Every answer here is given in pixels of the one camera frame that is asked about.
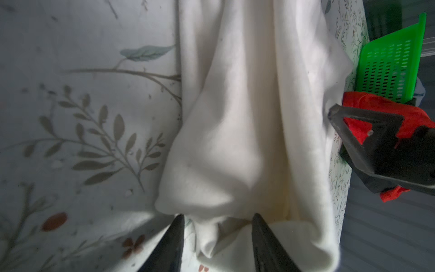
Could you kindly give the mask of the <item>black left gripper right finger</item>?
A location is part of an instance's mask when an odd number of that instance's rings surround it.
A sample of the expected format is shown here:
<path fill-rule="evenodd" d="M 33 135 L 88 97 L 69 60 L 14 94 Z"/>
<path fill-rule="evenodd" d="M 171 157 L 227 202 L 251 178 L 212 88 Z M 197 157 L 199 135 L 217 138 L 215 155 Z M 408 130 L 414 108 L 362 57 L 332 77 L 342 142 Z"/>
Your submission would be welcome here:
<path fill-rule="evenodd" d="M 256 272 L 301 272 L 260 214 L 251 226 Z"/>

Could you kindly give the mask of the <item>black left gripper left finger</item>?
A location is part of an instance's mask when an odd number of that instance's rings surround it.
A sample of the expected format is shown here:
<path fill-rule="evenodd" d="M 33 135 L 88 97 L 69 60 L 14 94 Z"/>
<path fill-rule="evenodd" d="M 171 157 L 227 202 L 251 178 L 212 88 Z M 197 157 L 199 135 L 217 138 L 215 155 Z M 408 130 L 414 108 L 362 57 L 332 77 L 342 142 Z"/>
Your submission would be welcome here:
<path fill-rule="evenodd" d="M 180 272 L 185 217 L 177 215 L 138 272 Z"/>

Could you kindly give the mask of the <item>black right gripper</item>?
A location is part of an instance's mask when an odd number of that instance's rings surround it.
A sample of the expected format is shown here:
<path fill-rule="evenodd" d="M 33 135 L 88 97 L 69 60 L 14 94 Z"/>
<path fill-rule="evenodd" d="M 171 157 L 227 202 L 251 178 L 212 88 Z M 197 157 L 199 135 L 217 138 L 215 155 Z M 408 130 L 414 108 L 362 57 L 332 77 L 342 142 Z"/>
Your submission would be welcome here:
<path fill-rule="evenodd" d="M 435 135 L 432 129 L 421 127 L 410 139 L 400 141 L 396 134 L 404 121 L 403 116 L 338 104 L 330 108 L 328 119 L 343 141 L 341 155 L 352 169 L 408 190 L 435 194 Z M 372 125 L 372 133 L 366 134 L 364 143 L 354 136 L 345 119 Z"/>

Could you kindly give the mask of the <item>white printed t shirt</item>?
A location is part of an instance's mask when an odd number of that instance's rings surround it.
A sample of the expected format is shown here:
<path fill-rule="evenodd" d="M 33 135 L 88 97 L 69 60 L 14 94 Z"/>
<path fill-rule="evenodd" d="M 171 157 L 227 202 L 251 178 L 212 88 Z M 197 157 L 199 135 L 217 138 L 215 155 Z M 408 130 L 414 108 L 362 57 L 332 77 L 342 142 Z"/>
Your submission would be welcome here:
<path fill-rule="evenodd" d="M 328 180 L 352 63 L 319 1 L 180 1 L 183 125 L 156 209 L 190 218 L 200 264 L 254 270 L 250 221 L 304 272 L 340 262 Z"/>

